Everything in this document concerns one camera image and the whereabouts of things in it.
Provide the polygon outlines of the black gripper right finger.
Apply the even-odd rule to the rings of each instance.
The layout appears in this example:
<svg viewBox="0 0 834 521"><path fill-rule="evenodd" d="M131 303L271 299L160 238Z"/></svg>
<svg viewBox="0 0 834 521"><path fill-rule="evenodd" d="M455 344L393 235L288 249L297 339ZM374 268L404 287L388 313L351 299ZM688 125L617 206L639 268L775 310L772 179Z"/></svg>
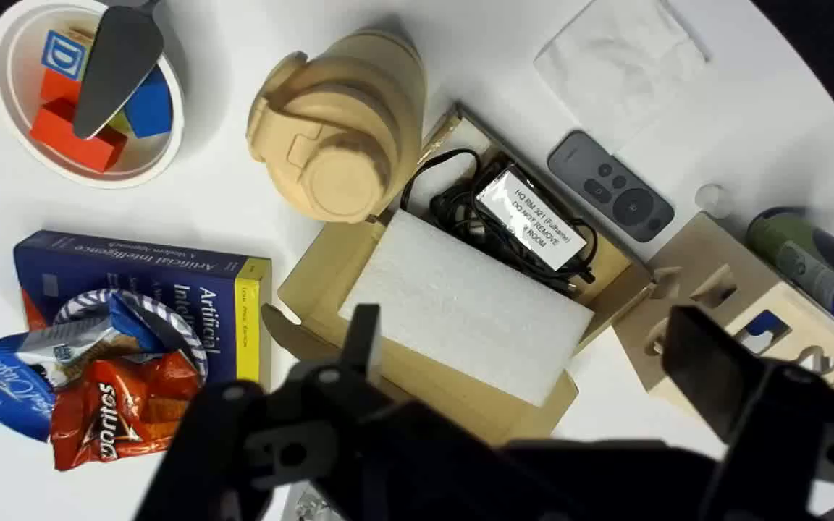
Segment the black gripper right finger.
<svg viewBox="0 0 834 521"><path fill-rule="evenodd" d="M669 313L664 371L727 445L763 433L759 390L768 364L697 307Z"/></svg>

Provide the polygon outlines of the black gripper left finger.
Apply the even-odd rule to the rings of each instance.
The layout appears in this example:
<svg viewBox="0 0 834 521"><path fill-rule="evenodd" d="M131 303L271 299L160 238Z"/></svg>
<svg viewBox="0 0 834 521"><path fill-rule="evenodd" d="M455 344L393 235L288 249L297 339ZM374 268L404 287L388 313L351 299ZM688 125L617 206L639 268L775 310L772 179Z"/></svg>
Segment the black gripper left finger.
<svg viewBox="0 0 834 521"><path fill-rule="evenodd" d="M380 342L380 307L359 303L352 310L339 364L359 380L368 380L374 371L374 351Z"/></svg>

